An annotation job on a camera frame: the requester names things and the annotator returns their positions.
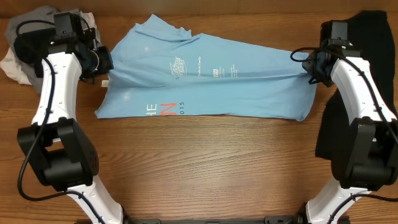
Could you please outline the light blue t-shirt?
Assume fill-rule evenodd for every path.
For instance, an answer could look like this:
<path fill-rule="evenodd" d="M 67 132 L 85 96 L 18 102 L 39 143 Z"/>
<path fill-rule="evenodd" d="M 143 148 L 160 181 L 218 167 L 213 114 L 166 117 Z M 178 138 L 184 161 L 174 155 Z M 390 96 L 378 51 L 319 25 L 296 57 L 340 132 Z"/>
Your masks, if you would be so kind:
<path fill-rule="evenodd" d="M 157 16 L 111 52 L 99 119 L 228 114 L 304 120 L 316 86 L 286 50 L 193 35 Z"/>

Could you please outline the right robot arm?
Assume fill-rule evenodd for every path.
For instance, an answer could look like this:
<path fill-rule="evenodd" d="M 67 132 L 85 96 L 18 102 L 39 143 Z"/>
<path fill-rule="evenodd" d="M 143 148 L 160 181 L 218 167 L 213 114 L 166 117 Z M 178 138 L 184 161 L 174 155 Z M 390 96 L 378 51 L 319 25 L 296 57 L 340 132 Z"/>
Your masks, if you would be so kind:
<path fill-rule="evenodd" d="M 386 106 L 370 63 L 348 40 L 348 23 L 321 26 L 320 45 L 301 60 L 309 84 L 336 85 L 343 114 L 327 104 L 315 155 L 331 162 L 333 177 L 305 203 L 291 223 L 349 223 L 344 217 L 360 198 L 388 202 L 374 192 L 397 179 L 397 117 Z"/>

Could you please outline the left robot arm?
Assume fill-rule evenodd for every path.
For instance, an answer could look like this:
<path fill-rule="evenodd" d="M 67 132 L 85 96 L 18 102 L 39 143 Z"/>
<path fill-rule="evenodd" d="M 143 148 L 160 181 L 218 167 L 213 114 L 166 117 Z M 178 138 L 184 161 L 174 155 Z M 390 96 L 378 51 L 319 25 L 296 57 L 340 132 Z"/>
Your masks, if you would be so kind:
<path fill-rule="evenodd" d="M 25 159 L 19 172 L 17 189 L 33 201 L 22 187 L 27 166 L 39 182 L 55 193 L 41 201 L 67 195 L 81 207 L 92 223 L 130 223 L 125 209 L 117 203 L 99 178 L 96 149 L 76 121 L 76 93 L 80 80 L 95 79 L 112 70 L 113 61 L 105 46 L 98 46 L 96 29 L 86 27 L 78 14 L 54 15 L 52 35 L 36 33 L 44 45 L 35 44 L 18 32 L 17 39 L 35 53 L 41 64 L 43 83 L 37 112 L 29 127 L 17 132 Z"/>

